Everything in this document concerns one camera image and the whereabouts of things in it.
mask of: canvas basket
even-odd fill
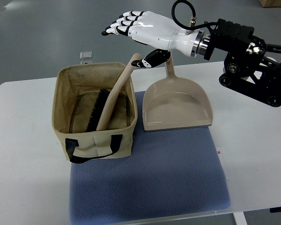
[[[100,89],[111,90],[125,65],[92,63],[62,69],[56,80],[52,127],[67,160],[122,158],[131,155],[137,105],[131,78],[125,83],[113,109],[107,130],[86,132]]]

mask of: robotic arm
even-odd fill
[[[175,17],[175,8],[179,3],[187,4],[192,10],[190,26],[181,24]],[[264,40],[253,36],[253,27],[223,19],[196,26],[195,10],[186,0],[174,3],[172,17],[173,20],[148,11],[126,12],[102,35],[122,34],[156,48],[145,58],[132,62],[132,65],[141,68],[166,62],[174,49],[188,57],[203,55],[206,60],[210,60],[215,48],[224,50],[228,53],[224,61],[224,74],[219,79],[222,86],[270,106],[281,106],[281,62],[265,57],[266,52],[281,54],[281,46],[267,45]],[[200,30],[203,27],[208,28],[210,35]],[[261,72],[262,76],[258,78],[255,71]]]

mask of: white robotic hand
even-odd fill
[[[102,32],[102,35],[109,34],[129,36],[136,42],[156,48],[146,58],[134,62],[135,66],[150,68],[166,62],[170,57],[169,51],[174,49],[188,57],[195,57],[204,32],[187,32],[172,19],[149,11],[130,11],[121,15]]]

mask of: beige dustpan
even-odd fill
[[[165,66],[167,77],[152,84],[144,95],[144,129],[210,126],[213,112],[205,91],[196,82],[175,75],[172,57]]]

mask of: blue cushion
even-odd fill
[[[72,164],[72,224],[110,224],[230,206],[230,198],[208,127],[146,132],[142,99],[132,155]]]

